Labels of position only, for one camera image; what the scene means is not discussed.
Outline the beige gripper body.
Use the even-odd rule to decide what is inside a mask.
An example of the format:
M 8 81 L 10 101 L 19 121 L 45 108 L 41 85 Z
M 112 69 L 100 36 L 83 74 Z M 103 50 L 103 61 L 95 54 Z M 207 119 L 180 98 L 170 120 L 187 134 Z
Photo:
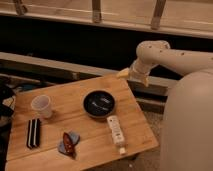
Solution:
M 145 87 L 149 86 L 148 76 L 149 71 L 146 71 L 144 69 L 139 70 L 134 66 L 125 68 L 116 74 L 117 78 L 138 79 Z

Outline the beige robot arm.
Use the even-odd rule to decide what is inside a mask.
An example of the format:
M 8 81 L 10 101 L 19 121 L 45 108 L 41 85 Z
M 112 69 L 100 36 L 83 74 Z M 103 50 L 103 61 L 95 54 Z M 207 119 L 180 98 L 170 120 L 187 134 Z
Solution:
M 158 40 L 138 44 L 136 55 L 120 77 L 146 85 L 158 65 L 182 76 L 164 108 L 160 171 L 213 171 L 213 52 L 176 50 Z

